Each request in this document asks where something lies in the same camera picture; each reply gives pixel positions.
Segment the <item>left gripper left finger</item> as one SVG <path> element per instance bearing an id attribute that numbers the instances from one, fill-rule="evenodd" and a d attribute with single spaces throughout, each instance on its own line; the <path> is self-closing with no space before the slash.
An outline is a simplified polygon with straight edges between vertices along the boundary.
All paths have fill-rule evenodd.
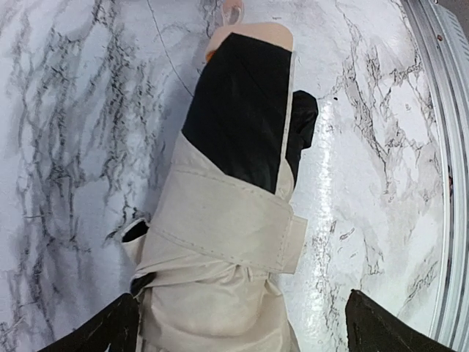
<path id="1" fill-rule="evenodd" d="M 75 331 L 40 352 L 101 352 L 136 350 L 139 304 L 124 293 Z"/>

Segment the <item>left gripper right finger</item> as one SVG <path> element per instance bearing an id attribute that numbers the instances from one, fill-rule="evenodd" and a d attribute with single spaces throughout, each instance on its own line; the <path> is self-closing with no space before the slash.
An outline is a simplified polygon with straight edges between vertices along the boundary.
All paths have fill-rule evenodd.
<path id="1" fill-rule="evenodd" d="M 352 290 L 345 307 L 352 352 L 453 352 L 403 323 L 366 294 Z"/>

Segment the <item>beige folding umbrella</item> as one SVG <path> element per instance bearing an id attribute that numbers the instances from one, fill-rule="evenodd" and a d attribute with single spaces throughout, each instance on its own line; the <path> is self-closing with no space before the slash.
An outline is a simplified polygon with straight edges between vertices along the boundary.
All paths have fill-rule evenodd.
<path id="1" fill-rule="evenodd" d="M 292 89 L 293 39 L 225 1 L 151 221 L 122 235 L 136 264 L 137 351 L 297 351 L 272 277 L 307 222 L 290 205 L 316 99 Z"/>

